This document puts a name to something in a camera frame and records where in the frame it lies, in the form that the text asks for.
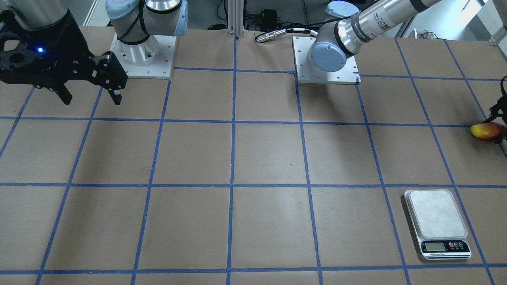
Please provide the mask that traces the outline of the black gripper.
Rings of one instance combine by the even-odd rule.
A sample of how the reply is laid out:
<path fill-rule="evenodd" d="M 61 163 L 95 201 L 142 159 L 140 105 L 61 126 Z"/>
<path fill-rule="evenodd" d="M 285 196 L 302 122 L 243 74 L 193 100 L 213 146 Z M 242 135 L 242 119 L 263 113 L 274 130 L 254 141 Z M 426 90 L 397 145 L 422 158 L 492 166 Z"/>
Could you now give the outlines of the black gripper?
<path fill-rule="evenodd" d="M 112 51 L 95 56 L 69 10 L 56 23 L 36 30 L 21 26 L 12 11 L 1 14 L 1 47 L 17 40 L 13 50 L 1 51 L 1 81 L 51 88 L 64 105 L 70 105 L 68 80 L 85 80 L 109 89 L 115 105 L 122 101 L 127 74 Z"/>

